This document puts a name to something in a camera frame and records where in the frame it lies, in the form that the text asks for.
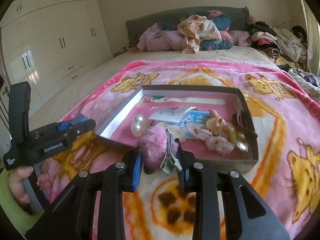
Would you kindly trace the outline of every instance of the sleeve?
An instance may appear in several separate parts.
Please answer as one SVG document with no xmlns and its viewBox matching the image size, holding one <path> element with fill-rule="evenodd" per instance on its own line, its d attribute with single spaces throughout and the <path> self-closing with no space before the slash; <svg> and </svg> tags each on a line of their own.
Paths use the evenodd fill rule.
<svg viewBox="0 0 320 240">
<path fill-rule="evenodd" d="M 8 176 L 6 169 L 0 174 L 0 205 L 17 231 L 24 236 L 42 214 L 31 216 L 16 203 L 9 190 Z"/>
</svg>

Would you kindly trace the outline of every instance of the metal hair clip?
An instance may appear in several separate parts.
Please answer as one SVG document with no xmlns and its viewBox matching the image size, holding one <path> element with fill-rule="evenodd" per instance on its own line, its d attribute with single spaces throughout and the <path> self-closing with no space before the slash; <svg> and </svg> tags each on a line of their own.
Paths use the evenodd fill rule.
<svg viewBox="0 0 320 240">
<path fill-rule="evenodd" d="M 167 148 L 165 150 L 165 157 L 160 165 L 160 169 L 163 171 L 163 173 L 167 176 L 169 176 L 174 168 L 177 168 L 177 171 L 181 171 L 182 167 L 180 165 L 179 160 L 174 156 L 173 152 L 173 135 L 169 131 L 169 129 L 166 130 L 167 132 Z"/>
</svg>

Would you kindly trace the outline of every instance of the shallow box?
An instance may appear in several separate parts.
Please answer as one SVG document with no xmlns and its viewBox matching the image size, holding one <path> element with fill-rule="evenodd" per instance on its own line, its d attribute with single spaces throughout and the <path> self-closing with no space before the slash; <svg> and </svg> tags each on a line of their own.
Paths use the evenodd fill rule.
<svg viewBox="0 0 320 240">
<path fill-rule="evenodd" d="M 243 110 L 247 124 L 252 131 L 254 125 L 243 94 L 239 89 L 218 86 L 192 85 L 151 85 L 142 86 L 133 92 L 96 132 L 107 147 L 118 152 L 135 149 L 138 138 L 131 133 L 130 126 L 135 114 L 143 114 L 147 119 L 152 113 L 163 108 L 177 106 L 196 106 L 198 111 L 209 112 L 215 109 L 227 122 L 238 110 Z M 205 144 L 195 139 L 189 139 L 181 146 L 186 151 L 194 153 L 198 161 L 211 166 L 215 171 L 228 173 L 238 170 L 249 172 L 259 159 L 257 139 L 246 137 L 249 143 L 247 152 L 235 147 L 228 155 L 208 150 Z"/>
</svg>

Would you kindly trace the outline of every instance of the gray headboard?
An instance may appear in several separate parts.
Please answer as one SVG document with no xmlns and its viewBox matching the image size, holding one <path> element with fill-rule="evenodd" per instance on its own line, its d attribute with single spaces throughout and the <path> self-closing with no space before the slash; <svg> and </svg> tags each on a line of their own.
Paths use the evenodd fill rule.
<svg viewBox="0 0 320 240">
<path fill-rule="evenodd" d="M 200 6 L 200 7 L 188 7 L 180 8 L 174 10 L 168 10 L 163 12 L 158 12 L 154 14 L 149 14 L 136 18 L 133 20 L 128 20 L 125 25 L 128 30 L 129 46 L 134 47 L 137 45 L 137 40 L 139 37 L 154 23 L 156 22 L 167 22 L 172 24 L 179 24 L 181 18 L 187 18 L 189 14 L 197 11 L 215 10 L 221 11 L 229 15 L 231 19 L 230 30 L 240 30 L 246 31 L 246 20 L 249 15 L 249 9 L 245 8 L 233 8 L 233 7 L 221 7 L 221 6 Z"/>
</svg>

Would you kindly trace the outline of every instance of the pom-pom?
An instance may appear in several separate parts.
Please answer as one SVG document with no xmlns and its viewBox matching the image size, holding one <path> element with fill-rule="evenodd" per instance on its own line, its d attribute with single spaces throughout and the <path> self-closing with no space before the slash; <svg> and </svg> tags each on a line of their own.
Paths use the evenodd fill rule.
<svg viewBox="0 0 320 240">
<path fill-rule="evenodd" d="M 173 141 L 173 151 L 176 154 L 178 143 Z M 159 169 L 165 157 L 167 148 L 167 133 L 163 127 L 151 127 L 139 138 L 138 147 L 142 153 L 143 163 L 151 168 Z"/>
</svg>

